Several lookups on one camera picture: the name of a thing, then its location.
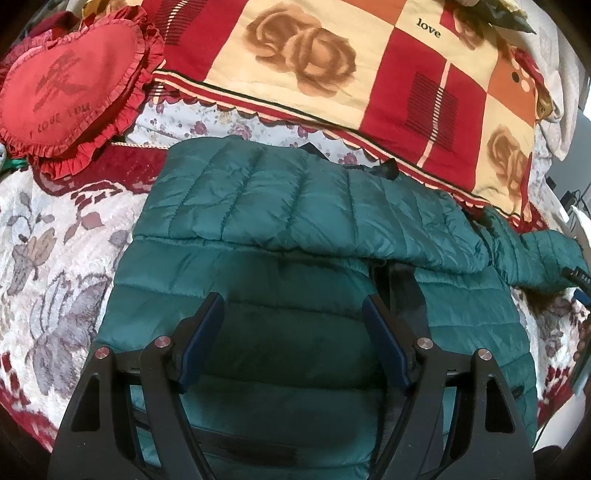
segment quilted jacket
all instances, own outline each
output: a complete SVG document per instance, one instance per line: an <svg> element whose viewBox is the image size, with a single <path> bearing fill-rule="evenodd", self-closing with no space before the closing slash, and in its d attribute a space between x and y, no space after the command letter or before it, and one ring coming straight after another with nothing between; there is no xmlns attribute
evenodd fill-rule
<svg viewBox="0 0 591 480"><path fill-rule="evenodd" d="M362 301L375 292L368 259L416 267L433 340L461 353L491 350L533 439L534 363L509 286L565 288L561 268L584 267L576 243L552 231L518 236L492 209L472 225L447 193L295 148L239 137L171 147L97 343L143 348L219 292L226 319L205 373L183 395L187 417L214 441L252 439L282 461L208 453L217 477L365 479L385 397L361 322ZM141 410L141 389L132 396ZM450 390L446 431L453 402ZM140 440L158 464L149 434Z"/></svg>

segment silver bolt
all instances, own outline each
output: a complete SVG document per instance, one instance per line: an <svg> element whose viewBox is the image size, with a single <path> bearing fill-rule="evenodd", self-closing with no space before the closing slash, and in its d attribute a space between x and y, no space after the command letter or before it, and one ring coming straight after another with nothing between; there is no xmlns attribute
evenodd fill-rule
<svg viewBox="0 0 591 480"><path fill-rule="evenodd" d="M164 348L165 346L170 345L170 337L166 335L161 335L156 340L154 340L154 345L158 348Z"/></svg>
<svg viewBox="0 0 591 480"><path fill-rule="evenodd" d="M489 361L492 358L492 353L490 353L486 348L481 348L478 350L478 356L483 360Z"/></svg>
<svg viewBox="0 0 591 480"><path fill-rule="evenodd" d="M427 337L421 337L417 340L417 345L423 350L429 350L433 348L433 340Z"/></svg>
<svg viewBox="0 0 591 480"><path fill-rule="evenodd" d="M100 347L95 352L95 357L97 357L99 360L102 360L103 358L107 358L108 356L109 356L109 349L105 346Z"/></svg>

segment heart-shaped pillow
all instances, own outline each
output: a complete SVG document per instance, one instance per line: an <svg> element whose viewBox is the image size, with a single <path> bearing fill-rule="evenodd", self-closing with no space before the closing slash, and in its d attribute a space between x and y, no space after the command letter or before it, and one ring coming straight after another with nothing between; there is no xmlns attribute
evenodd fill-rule
<svg viewBox="0 0 591 480"><path fill-rule="evenodd" d="M76 174L138 116L163 41L141 7L23 54L0 91L0 138L54 178Z"/></svg>

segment white floral bedspread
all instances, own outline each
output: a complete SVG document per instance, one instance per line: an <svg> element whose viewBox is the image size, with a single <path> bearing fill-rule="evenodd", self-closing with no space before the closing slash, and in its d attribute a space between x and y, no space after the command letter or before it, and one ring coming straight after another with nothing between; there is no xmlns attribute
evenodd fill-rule
<svg viewBox="0 0 591 480"><path fill-rule="evenodd" d="M169 147L186 138L232 134L280 146L311 142L333 162L375 164L362 150L320 131L265 125L257 117L198 103L148 103L126 141ZM59 183L31 170L0 181L0 404L47 449L161 167L165 152L149 150L157 160L140 165L129 157L108 164L104 155L89 171ZM535 316L522 292L514 291L514 301L530 335L543 406L545 396L564 383L561 365L574 353L581 315L562 296ZM551 369L560 375L549 381Z"/></svg>

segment black clamp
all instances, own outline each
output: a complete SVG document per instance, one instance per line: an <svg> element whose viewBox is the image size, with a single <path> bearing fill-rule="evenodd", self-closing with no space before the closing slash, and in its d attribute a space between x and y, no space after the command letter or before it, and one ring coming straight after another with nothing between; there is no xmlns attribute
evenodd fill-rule
<svg viewBox="0 0 591 480"><path fill-rule="evenodd" d="M533 480L522 421L499 366L486 349L472 356L416 338L371 295L363 319L390 383L407 402L369 480ZM210 293L174 333L141 351L92 354L62 421L49 480L215 480L179 395L195 383L223 322L223 299ZM146 465L129 394L141 385L162 470ZM440 466L422 473L446 387L457 387Z"/></svg>

